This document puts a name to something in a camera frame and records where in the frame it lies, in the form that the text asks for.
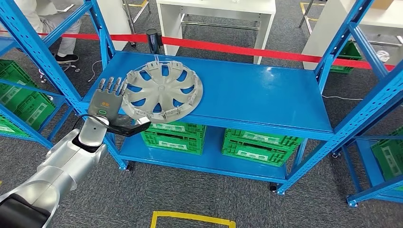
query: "white pants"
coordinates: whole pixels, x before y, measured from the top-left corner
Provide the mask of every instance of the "white pants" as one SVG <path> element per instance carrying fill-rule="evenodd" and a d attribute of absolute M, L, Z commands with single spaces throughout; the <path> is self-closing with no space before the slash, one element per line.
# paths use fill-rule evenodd
<path fill-rule="evenodd" d="M 43 32 L 50 33 L 55 30 L 55 28 L 60 25 L 70 13 L 62 12 L 53 15 L 40 16 L 40 20 L 43 23 Z M 71 27 L 69 27 L 65 33 L 68 34 L 78 34 L 80 31 L 81 20 L 74 22 Z M 76 38 L 62 38 L 62 42 L 60 43 L 59 53 L 65 55 L 72 55 L 74 51 L 74 47 L 76 46 Z"/>

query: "person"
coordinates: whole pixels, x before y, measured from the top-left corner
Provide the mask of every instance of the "person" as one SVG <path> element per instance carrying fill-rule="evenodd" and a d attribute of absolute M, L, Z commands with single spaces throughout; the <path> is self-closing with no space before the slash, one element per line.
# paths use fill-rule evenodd
<path fill-rule="evenodd" d="M 37 33 L 50 33 L 60 25 L 70 14 L 67 12 L 56 13 L 53 15 L 39 16 L 36 12 L 36 0 L 14 0 L 21 12 L 27 18 Z M 65 33 L 78 34 L 81 27 L 81 20 L 74 22 Z M 59 50 L 55 54 L 55 59 L 59 64 L 71 63 L 79 60 L 79 57 L 73 53 L 76 46 L 75 38 L 62 38 Z"/>

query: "black shoe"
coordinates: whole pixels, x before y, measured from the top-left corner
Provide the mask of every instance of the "black shoe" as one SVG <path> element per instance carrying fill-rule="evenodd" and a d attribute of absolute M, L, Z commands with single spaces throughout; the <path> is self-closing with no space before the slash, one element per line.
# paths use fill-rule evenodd
<path fill-rule="evenodd" d="M 76 55 L 66 55 L 64 57 L 60 57 L 60 56 L 56 55 L 55 59 L 59 64 L 63 64 L 63 63 L 77 62 L 79 58 Z"/>

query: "red barrier rope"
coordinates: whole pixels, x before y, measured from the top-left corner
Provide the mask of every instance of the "red barrier rope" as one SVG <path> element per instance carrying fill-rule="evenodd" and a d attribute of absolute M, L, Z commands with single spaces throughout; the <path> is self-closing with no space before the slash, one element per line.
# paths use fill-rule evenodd
<path fill-rule="evenodd" d="M 39 35 L 47 35 L 47 33 L 38 33 Z M 78 38 L 78 39 L 88 39 L 88 40 L 99 40 L 97 34 L 63 34 L 62 37 L 69 38 Z M 111 35 L 111 39 L 114 41 L 129 41 L 129 42 L 142 42 L 147 43 L 147 35 L 146 34 L 116 34 Z M 247 56 L 262 56 L 268 58 L 277 58 L 277 59 L 285 59 L 285 60 L 293 60 L 293 61 L 304 61 L 304 62 L 312 62 L 318 63 L 321 57 L 318 56 L 309 56 L 285 51 L 275 51 L 275 50 L 261 50 L 254 49 L 248 47 L 238 47 L 226 44 L 218 44 L 206 41 L 198 41 L 191 39 L 178 39 L 171 37 L 162 37 L 162 41 L 167 45 L 175 45 L 184 48 L 195 48 L 195 49 L 204 49 L 210 51 L 218 51 L 224 53 L 233 53 Z M 348 60 L 348 59 L 340 59 L 337 58 L 333 65 L 343 66 L 343 67 L 355 67 L 361 69 L 371 69 L 371 65 L 365 61 L 358 60 Z M 386 69 L 392 70 L 394 68 L 393 65 L 385 65 Z"/>

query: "green plastic crate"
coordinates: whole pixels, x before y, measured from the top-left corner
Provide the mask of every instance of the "green plastic crate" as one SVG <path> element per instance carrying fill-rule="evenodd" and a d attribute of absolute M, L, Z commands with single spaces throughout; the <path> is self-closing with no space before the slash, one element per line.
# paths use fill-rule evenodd
<path fill-rule="evenodd" d="M 170 123 L 152 123 L 148 131 L 200 138 L 204 136 L 206 126 L 175 121 Z"/>
<path fill-rule="evenodd" d="M 22 129 L 10 122 L 4 116 L 0 115 L 0 132 L 5 134 L 12 134 L 18 136 L 29 137 Z"/>
<path fill-rule="evenodd" d="M 31 80 L 27 73 L 22 70 L 16 62 L 11 60 L 0 60 L 0 79 L 10 82 L 21 84 L 24 86 L 31 86 L 38 88 L 38 86 Z M 0 83 L 0 103 L 14 112 L 18 109 L 19 105 L 27 99 L 33 92 L 29 89 Z"/>
<path fill-rule="evenodd" d="M 342 51 L 340 52 L 338 58 L 342 59 L 350 59 L 350 60 L 361 60 L 361 54 L 358 51 L 357 47 L 355 46 L 354 42 L 348 41 Z M 350 73 L 354 68 L 353 67 L 348 67 L 348 66 L 331 66 L 330 72 L 333 73 L 343 73 L 343 74 L 348 74 Z"/>
<path fill-rule="evenodd" d="M 403 135 L 403 127 L 391 135 Z M 372 151 L 386 181 L 403 174 L 403 140 L 380 140 L 372 146 Z"/>
<path fill-rule="evenodd" d="M 15 112 L 33 129 L 38 130 L 46 118 L 55 110 L 53 102 L 42 93 L 29 96 Z"/>
<path fill-rule="evenodd" d="M 279 167 L 287 161 L 293 152 L 239 142 L 231 138 L 224 138 L 221 150 L 224 155 Z"/>
<path fill-rule="evenodd" d="M 174 135 L 149 130 L 141 132 L 141 137 L 145 144 L 150 147 L 201 155 L 203 153 L 205 129 L 202 137 Z"/>
<path fill-rule="evenodd" d="M 251 143 L 259 146 L 270 147 L 285 151 L 294 151 L 303 140 L 303 138 L 293 136 L 257 133 L 229 128 L 225 130 L 224 137 L 234 139 L 235 141 Z"/>

